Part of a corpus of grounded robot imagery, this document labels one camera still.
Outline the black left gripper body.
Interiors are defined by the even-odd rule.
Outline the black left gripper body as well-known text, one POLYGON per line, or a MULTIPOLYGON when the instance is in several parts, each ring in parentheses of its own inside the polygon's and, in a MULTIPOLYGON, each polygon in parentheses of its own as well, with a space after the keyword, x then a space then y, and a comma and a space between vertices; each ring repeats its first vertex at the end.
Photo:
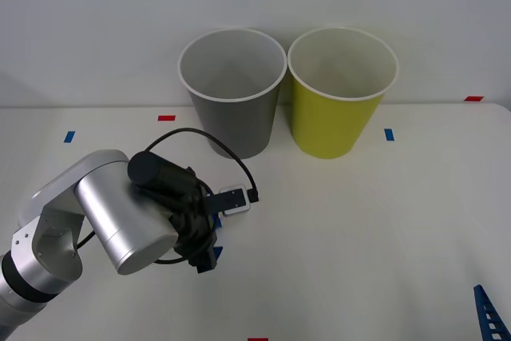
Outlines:
POLYGON ((210 244, 215 246, 216 230, 211 231, 211 216, 218 214, 215 208, 215 197, 209 195, 202 197, 190 210, 171 214, 169 222, 178 233, 174 251, 179 257, 170 262, 188 262, 210 244))

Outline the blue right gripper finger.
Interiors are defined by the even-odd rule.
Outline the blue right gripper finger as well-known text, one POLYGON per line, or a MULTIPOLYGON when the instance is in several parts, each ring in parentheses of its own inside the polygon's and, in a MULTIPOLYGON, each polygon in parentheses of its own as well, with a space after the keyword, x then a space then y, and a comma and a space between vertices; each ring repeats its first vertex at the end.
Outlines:
POLYGON ((487 296, 484 288, 481 285, 477 285, 473 288, 473 291, 482 340, 510 340, 510 332, 487 296))

